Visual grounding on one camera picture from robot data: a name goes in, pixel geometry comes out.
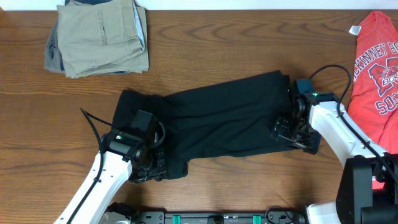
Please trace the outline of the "black t-shirt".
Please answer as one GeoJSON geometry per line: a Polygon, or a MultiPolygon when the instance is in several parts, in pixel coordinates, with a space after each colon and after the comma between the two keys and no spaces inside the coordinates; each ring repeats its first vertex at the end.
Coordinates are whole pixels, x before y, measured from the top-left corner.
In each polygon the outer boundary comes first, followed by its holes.
{"type": "Polygon", "coordinates": [[[168,96],[124,90],[112,124],[127,127],[138,110],[159,118],[167,160],[162,178],[179,179],[192,159],[289,150],[271,137],[277,118],[290,109],[289,85],[289,76],[277,70],[168,96]]]}

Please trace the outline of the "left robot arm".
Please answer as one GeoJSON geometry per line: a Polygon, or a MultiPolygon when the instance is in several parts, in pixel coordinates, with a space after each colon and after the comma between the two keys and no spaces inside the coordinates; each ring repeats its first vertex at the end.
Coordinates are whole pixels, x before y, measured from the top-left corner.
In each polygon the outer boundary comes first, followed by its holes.
{"type": "Polygon", "coordinates": [[[160,179],[166,172],[164,137],[148,138],[112,130],[101,138],[100,148],[82,185],[56,219],[56,223],[99,223],[116,192],[126,181],[160,179]]]}

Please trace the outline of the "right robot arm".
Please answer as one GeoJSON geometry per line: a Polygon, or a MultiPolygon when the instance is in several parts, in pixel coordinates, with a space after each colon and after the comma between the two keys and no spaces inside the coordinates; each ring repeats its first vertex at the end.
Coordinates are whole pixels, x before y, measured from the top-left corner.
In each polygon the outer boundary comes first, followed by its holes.
{"type": "Polygon", "coordinates": [[[343,166],[335,200],[307,205],[295,223],[397,223],[397,155],[373,142],[332,93],[301,93],[272,137],[293,149],[318,151],[324,139],[343,166]]]}

